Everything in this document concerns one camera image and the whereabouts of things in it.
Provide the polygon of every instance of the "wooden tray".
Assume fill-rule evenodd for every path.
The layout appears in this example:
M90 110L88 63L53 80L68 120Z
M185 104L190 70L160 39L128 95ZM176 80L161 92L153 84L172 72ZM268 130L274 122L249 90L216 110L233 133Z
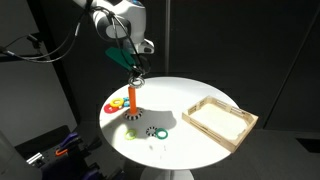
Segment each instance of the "wooden tray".
M233 153L252 130L258 116L207 96L183 112L182 119Z

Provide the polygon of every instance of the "white round table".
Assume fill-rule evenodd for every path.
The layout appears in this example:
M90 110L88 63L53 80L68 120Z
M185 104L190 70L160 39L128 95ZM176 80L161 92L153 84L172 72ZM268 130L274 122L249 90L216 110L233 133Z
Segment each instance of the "white round table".
M118 89L100 112L100 127L106 140L123 156L147 166L141 179L192 180L190 169L206 167L230 152L182 119L182 112L211 95L230 105L236 103L220 90L205 83L177 77L145 79L136 89L136 105L143 109L138 120L124 117L128 108L108 114L104 106L114 98L128 97L128 85ZM160 140L146 134L149 127L164 128L168 137ZM127 140L125 133L135 129L137 136Z

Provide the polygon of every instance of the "table leg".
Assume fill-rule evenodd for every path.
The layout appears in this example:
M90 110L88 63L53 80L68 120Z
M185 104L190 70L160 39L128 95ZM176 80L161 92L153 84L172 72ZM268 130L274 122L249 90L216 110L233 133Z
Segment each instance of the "table leg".
M162 170L146 167L140 180L194 180L190 170Z

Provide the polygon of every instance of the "green ring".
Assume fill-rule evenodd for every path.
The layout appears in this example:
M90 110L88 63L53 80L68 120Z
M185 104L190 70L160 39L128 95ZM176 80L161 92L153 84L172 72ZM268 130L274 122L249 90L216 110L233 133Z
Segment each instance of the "green ring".
M159 133L160 133L160 132L165 132L166 135L165 135L165 136L159 136ZM164 128L158 128L158 129L156 130L156 136L157 136L158 139L166 139L166 138L168 137L168 131L165 130Z
M127 130L126 133L124 134L124 138L126 138L127 140L132 140L132 139L135 139L135 138L136 138L136 135L137 135L137 131L136 131L136 130L134 130L134 129L129 129L129 130Z

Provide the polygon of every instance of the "red ring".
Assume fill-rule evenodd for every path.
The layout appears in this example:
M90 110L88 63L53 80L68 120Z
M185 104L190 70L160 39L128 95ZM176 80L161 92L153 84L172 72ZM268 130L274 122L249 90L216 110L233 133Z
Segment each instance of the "red ring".
M111 107L110 104L107 104L104 106L103 110L105 113L111 114L111 113L117 112L119 108L114 108L114 107Z

